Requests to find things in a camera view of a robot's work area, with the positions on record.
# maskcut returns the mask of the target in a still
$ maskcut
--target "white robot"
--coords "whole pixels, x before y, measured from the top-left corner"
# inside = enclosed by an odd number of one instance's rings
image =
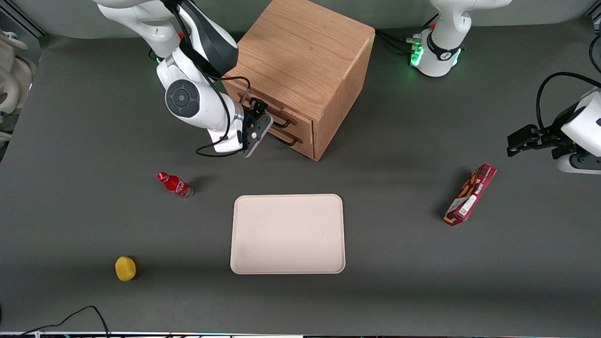
[[[597,88],[543,126],[540,97],[545,85],[558,76],[577,78]],[[575,73],[559,72],[547,77],[537,96],[538,126],[528,124],[507,137],[507,155],[553,147],[551,154],[559,170],[566,173],[601,174],[601,83]]]
[[[158,57],[165,58],[157,66],[157,74],[166,90],[167,108],[180,120],[207,129],[213,141],[200,147],[199,155],[252,155],[273,125],[273,118],[264,113],[263,102],[251,100],[245,109],[213,84],[238,60],[238,47],[226,30],[191,0],[93,1],[104,16],[138,33]],[[169,22],[173,17],[183,38]],[[201,152],[209,147],[222,155]]]
[[[15,33],[0,31],[0,94],[6,95],[0,103],[0,149],[12,139],[10,132],[16,118],[10,119],[9,115],[20,114],[37,70],[21,55],[28,47],[18,38]]]
[[[407,41],[414,44],[411,66],[438,78],[457,64],[463,39],[472,28],[467,11],[499,8],[512,0],[430,0],[438,10],[434,30],[426,28]]]

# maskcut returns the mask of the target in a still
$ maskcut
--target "drawer handle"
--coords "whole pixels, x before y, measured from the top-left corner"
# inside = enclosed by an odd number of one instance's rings
[[[286,146],[289,146],[289,147],[291,147],[291,146],[295,145],[295,144],[298,142],[298,140],[297,140],[296,138],[295,138],[295,139],[293,139],[293,140],[292,140],[292,142],[286,142],[286,141],[282,140],[281,138],[274,136],[272,133],[267,133],[267,134],[268,134],[269,136],[273,137],[274,139],[276,139],[276,140],[278,140],[278,141],[280,141],[280,142],[284,143]]]
[[[290,119],[289,119],[289,118],[287,118],[287,119],[286,119],[286,122],[284,122],[284,124],[277,123],[276,121],[274,121],[274,122],[273,122],[273,125],[274,125],[274,126],[276,126],[276,127],[278,127],[278,128],[280,128],[280,129],[284,129],[284,128],[286,128],[287,126],[290,126]]]

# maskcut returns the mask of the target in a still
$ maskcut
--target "table surface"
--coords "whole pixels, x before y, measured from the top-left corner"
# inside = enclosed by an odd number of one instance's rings
[[[142,40],[46,39],[0,165],[2,330],[93,304],[113,331],[598,337],[601,178],[559,172],[549,150],[505,153],[547,75],[599,78],[593,37],[590,20],[474,28],[440,79],[378,40],[320,162],[275,140],[250,159],[198,157],[208,135],[168,113]],[[545,120],[588,89],[554,80]],[[489,189],[468,222],[446,225],[484,162],[499,170]],[[167,193],[159,171],[195,196]],[[341,274],[231,272],[236,198],[324,193],[344,200]],[[138,280],[116,278],[121,255]],[[101,327],[91,312],[61,329]]]

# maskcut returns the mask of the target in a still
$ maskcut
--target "bottle cap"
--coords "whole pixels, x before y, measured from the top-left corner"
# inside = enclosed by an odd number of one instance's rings
[[[162,172],[162,171],[161,171],[161,172],[160,172],[160,173],[159,173],[159,174],[156,176],[156,178],[157,178],[157,179],[159,179],[159,181],[161,181],[161,182],[167,182],[167,180],[169,179],[169,175],[167,175],[166,173],[164,173],[164,172]]]

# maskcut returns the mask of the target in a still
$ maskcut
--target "gray wall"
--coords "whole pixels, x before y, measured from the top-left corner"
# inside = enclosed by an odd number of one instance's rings
[[[419,26],[436,12],[428,0],[312,0],[376,28]],[[91,0],[14,0],[51,34],[77,38],[132,37],[105,19]],[[246,31],[270,0],[196,0],[229,31]],[[509,6],[473,11],[476,26],[557,23],[581,16],[594,0],[514,0]]]

